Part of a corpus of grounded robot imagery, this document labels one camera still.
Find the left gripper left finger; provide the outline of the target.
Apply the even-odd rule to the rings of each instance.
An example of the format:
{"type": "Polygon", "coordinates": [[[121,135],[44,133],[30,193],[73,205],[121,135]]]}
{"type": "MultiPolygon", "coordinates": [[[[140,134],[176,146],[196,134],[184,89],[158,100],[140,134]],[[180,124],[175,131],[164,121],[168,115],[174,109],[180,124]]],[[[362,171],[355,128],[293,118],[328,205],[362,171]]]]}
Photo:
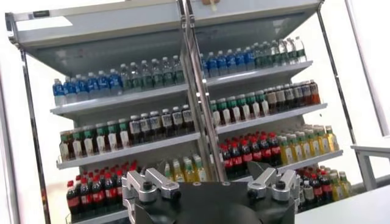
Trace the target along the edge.
{"type": "Polygon", "coordinates": [[[165,177],[156,168],[148,168],[144,173],[127,171],[122,180],[122,200],[139,199],[142,203],[152,203],[158,196],[165,200],[177,201],[181,198],[179,183],[165,177]]]}

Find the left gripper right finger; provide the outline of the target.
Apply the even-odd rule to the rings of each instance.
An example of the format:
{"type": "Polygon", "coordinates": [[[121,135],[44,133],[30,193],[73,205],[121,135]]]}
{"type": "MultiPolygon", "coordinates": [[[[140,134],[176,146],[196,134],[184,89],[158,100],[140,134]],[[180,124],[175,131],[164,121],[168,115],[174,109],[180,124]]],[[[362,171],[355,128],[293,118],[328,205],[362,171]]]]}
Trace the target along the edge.
{"type": "Polygon", "coordinates": [[[299,201],[299,176],[294,170],[273,168],[265,163],[248,162],[247,167],[253,180],[247,183],[247,196],[259,200],[270,193],[275,201],[288,201],[292,198],[299,201]]]}

